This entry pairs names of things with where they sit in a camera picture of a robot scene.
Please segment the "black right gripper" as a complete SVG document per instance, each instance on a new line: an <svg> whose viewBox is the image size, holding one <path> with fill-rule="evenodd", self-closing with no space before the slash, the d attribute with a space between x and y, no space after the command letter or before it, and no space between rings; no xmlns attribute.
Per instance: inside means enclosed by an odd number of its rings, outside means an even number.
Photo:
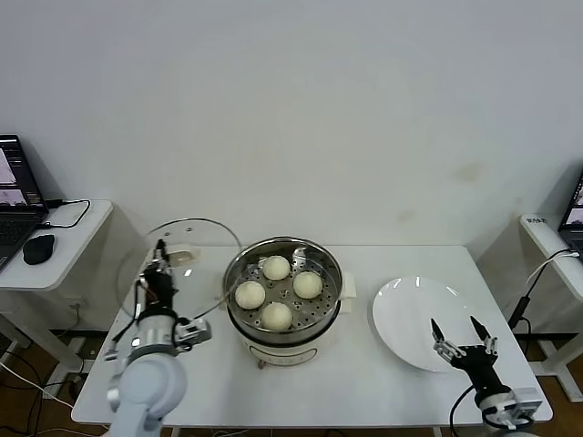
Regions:
<svg viewBox="0 0 583 437"><path fill-rule="evenodd" d="M486 326L474 316L470 317L470 321L484 346L461 346L460 355L459 348L445 339L436 320L431 319L433 349L443 360L466 373L476 391L476 397L509 393L510 388L502 383L494 369L497 337L492 337Z"/></svg>

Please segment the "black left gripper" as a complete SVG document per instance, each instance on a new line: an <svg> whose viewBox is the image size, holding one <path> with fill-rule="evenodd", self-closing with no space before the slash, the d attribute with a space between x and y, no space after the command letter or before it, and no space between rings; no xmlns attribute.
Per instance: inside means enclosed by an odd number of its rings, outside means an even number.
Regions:
<svg viewBox="0 0 583 437"><path fill-rule="evenodd" d="M145 290L144 314L174 314L173 298L176 293L164 239L158 239L154 248L154 259L140 275L140 284Z"/></svg>

